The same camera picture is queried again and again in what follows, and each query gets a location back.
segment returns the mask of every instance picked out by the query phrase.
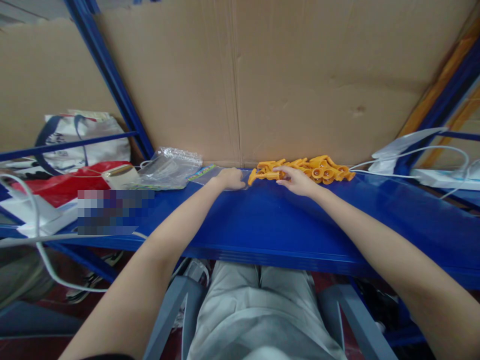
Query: clear plastic bag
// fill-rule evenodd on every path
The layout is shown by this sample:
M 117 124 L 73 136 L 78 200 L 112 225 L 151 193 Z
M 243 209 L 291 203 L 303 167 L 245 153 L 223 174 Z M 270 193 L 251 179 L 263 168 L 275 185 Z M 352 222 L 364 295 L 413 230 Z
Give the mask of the clear plastic bag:
M 150 162 L 138 171 L 140 178 L 129 184 L 132 190 L 178 190 L 202 166 L 202 156 L 174 147 L 159 147 Z
M 211 178 L 214 178 L 218 174 L 220 174 L 220 172 L 223 169 L 227 169 L 227 168 L 226 167 L 220 167 L 220 166 L 213 165 L 213 164 L 210 165 L 210 166 L 206 166 L 206 167 L 200 169 L 197 173 L 193 174 L 192 176 L 189 176 L 188 181 L 190 181 L 192 183 L 200 184 L 200 185 L 205 185 L 206 183 L 209 182 L 209 180 Z M 240 171 L 241 171 L 241 174 L 242 174 L 241 175 L 241 180 L 245 183 L 245 187 L 242 190 L 246 190 L 246 189 L 249 188 L 248 181 L 249 181 L 249 176 L 250 176 L 250 173 L 252 172 L 252 170 L 240 169 Z

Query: blue shelf surface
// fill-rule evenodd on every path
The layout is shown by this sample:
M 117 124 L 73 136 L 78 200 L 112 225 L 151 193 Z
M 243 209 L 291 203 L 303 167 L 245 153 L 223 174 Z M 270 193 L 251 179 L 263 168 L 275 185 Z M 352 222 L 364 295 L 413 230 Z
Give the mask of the blue shelf surface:
M 149 235 L 200 185 L 156 194 L 137 229 Z M 480 289 L 480 220 L 401 180 L 358 174 L 328 186 L 340 198 L 403 235 L 468 289 Z M 137 250 L 136 236 L 71 239 L 64 244 Z M 274 181 L 225 191 L 184 256 L 292 269 L 376 276 L 347 235 L 312 200 Z
M 440 193 L 446 194 L 452 189 L 435 188 Z M 480 191 L 478 190 L 457 190 L 450 197 L 458 202 L 480 211 Z

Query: white tote bag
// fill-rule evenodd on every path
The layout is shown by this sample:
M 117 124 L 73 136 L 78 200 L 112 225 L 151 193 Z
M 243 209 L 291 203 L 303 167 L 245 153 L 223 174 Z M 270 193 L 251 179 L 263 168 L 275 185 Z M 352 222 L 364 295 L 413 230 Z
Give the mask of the white tote bag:
M 123 134 L 117 121 L 107 118 L 87 118 L 82 115 L 47 115 L 46 124 L 35 146 L 53 145 Z M 37 155 L 40 166 L 52 175 L 74 172 L 82 167 L 105 161 L 130 161 L 129 140 L 124 138 L 97 142 L 45 152 Z

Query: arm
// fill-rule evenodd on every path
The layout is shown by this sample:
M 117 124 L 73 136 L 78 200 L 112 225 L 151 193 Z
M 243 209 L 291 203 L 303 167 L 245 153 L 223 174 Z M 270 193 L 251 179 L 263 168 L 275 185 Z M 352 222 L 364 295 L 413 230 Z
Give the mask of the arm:
M 302 171 L 277 169 L 290 177 L 277 183 L 320 205 L 397 292 L 437 359 L 480 358 L 480 304 L 463 287 L 407 239 Z
M 175 264 L 220 193 L 241 189 L 242 172 L 225 169 L 170 214 L 133 255 L 60 360 L 101 354 L 143 357 Z

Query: white power strip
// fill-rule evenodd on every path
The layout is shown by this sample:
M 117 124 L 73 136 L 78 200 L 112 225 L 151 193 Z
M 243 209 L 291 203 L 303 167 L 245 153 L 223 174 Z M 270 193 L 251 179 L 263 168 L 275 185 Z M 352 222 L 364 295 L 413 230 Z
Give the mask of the white power strip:
M 413 169 L 410 175 L 418 177 L 418 181 L 422 185 L 432 188 L 442 189 L 464 189 L 464 190 L 479 190 L 480 180 L 469 177 L 464 181 L 460 176 L 452 177 L 454 171 L 446 170 L 430 170 L 430 169 Z

